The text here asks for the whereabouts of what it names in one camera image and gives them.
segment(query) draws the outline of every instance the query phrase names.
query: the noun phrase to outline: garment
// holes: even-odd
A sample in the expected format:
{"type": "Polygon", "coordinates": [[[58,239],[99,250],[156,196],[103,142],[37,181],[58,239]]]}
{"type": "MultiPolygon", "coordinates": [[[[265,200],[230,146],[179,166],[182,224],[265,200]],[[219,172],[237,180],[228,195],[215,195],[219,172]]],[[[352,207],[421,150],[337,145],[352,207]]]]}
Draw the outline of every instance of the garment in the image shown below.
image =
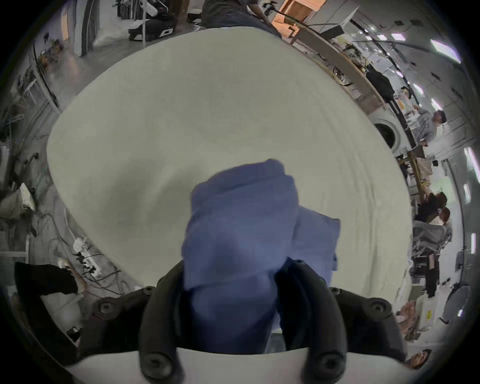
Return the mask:
{"type": "Polygon", "coordinates": [[[366,77],[378,91],[380,96],[383,97],[386,103],[394,99],[393,95],[395,91],[390,84],[390,80],[388,80],[386,76],[378,72],[371,64],[367,66],[366,77]]]}
{"type": "Polygon", "coordinates": [[[442,221],[442,219],[440,219],[439,216],[435,216],[435,218],[434,218],[429,224],[433,224],[433,225],[443,225],[444,222],[442,221]]]}
{"type": "Polygon", "coordinates": [[[422,180],[427,179],[433,173],[432,161],[430,159],[417,158],[417,166],[422,180]]]}
{"type": "Polygon", "coordinates": [[[420,114],[417,119],[419,126],[412,130],[413,136],[415,140],[417,140],[417,143],[419,143],[420,140],[425,140],[429,143],[437,135],[437,127],[432,121],[433,114],[423,108],[420,108],[418,113],[420,114]]]}
{"type": "Polygon", "coordinates": [[[40,296],[77,293],[73,275],[55,265],[15,263],[15,283],[22,309],[40,345],[61,365],[76,361],[77,348],[58,329],[40,296]]]}
{"type": "Polygon", "coordinates": [[[293,178],[276,160],[220,172],[192,192],[182,245],[197,347],[264,353],[276,315],[275,273],[303,259],[327,283],[340,223],[299,206],[293,178]]]}
{"type": "Polygon", "coordinates": [[[0,202],[0,217],[7,220],[16,220],[27,211],[26,207],[35,211],[35,202],[27,186],[22,183],[20,188],[0,202]]]}
{"type": "Polygon", "coordinates": [[[436,216],[440,208],[442,207],[440,207],[440,203],[438,202],[436,196],[433,193],[430,193],[428,201],[423,202],[419,205],[418,213],[415,216],[415,220],[423,221],[424,223],[426,223],[428,217],[431,215],[436,216]]]}
{"type": "Polygon", "coordinates": [[[272,25],[248,12],[248,4],[256,5],[257,0],[206,0],[202,8],[202,24],[206,28],[254,27],[281,38],[272,25]]]}

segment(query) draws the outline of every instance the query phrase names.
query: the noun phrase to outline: person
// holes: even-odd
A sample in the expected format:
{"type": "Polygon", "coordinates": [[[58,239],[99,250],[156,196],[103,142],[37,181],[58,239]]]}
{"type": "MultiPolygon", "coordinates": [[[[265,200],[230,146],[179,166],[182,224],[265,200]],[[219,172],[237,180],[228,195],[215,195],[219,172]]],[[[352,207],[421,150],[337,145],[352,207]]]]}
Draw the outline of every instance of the person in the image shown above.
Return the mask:
{"type": "Polygon", "coordinates": [[[437,193],[436,195],[430,193],[425,201],[418,206],[418,212],[415,216],[415,220],[428,223],[429,217],[433,219],[433,217],[438,215],[438,210],[445,208],[446,205],[447,197],[443,192],[437,193]]]}
{"type": "Polygon", "coordinates": [[[417,143],[421,146],[428,146],[437,135],[437,127],[447,121],[445,112],[437,110],[431,114],[426,109],[420,108],[418,105],[413,106],[420,116],[418,117],[418,128],[412,131],[417,143]]]}
{"type": "Polygon", "coordinates": [[[406,97],[408,97],[409,100],[412,98],[412,92],[407,87],[401,87],[400,92],[403,93],[406,97]]]}
{"type": "Polygon", "coordinates": [[[422,352],[416,353],[410,359],[405,361],[405,365],[411,369],[420,369],[427,362],[431,353],[431,349],[424,349],[422,352]]]}
{"type": "Polygon", "coordinates": [[[447,207],[442,208],[441,213],[435,216],[433,220],[429,222],[432,225],[445,225],[450,218],[450,210],[447,207]]]}
{"type": "Polygon", "coordinates": [[[206,28],[254,27],[281,38],[282,35],[273,27],[257,2],[258,0],[206,0],[202,7],[202,24],[206,28]]]}
{"type": "Polygon", "coordinates": [[[415,320],[417,319],[415,312],[416,303],[416,300],[409,301],[396,314],[400,332],[404,335],[407,334],[408,330],[414,325],[415,320]]]}

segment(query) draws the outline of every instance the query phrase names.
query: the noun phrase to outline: screw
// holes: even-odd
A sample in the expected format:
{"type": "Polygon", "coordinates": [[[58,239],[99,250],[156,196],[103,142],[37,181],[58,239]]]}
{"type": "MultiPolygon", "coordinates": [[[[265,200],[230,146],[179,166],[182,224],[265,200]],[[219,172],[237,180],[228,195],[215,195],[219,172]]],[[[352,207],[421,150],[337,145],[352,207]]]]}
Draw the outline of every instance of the screw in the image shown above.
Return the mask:
{"type": "Polygon", "coordinates": [[[100,312],[103,313],[103,314],[113,312],[113,305],[110,304],[110,303],[102,303],[100,305],[100,312]]]}
{"type": "Polygon", "coordinates": [[[172,373],[172,362],[163,353],[149,353],[144,357],[143,371],[154,379],[165,379],[172,373]]]}
{"type": "Polygon", "coordinates": [[[155,287],[148,286],[143,289],[143,292],[147,296],[151,296],[155,287]]]}
{"type": "Polygon", "coordinates": [[[342,290],[340,288],[333,287],[333,288],[330,288],[330,292],[332,292],[334,296],[338,296],[342,292],[342,290]]]}

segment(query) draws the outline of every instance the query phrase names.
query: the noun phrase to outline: white fabric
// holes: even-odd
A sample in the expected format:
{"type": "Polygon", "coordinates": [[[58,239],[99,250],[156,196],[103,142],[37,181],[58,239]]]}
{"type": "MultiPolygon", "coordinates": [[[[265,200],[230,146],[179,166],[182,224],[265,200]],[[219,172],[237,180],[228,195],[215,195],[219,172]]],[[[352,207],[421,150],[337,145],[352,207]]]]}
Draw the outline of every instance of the white fabric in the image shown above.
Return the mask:
{"type": "Polygon", "coordinates": [[[434,218],[429,224],[432,224],[432,225],[443,225],[444,222],[442,221],[442,219],[440,219],[439,216],[435,216],[435,218],[434,218]]]}
{"type": "Polygon", "coordinates": [[[341,219],[334,286],[393,301],[401,284],[410,203],[389,148],[334,80],[259,29],[190,33],[123,59],[68,106],[47,152],[77,223],[143,284],[180,260],[192,188],[269,158],[301,205],[341,219]]]}

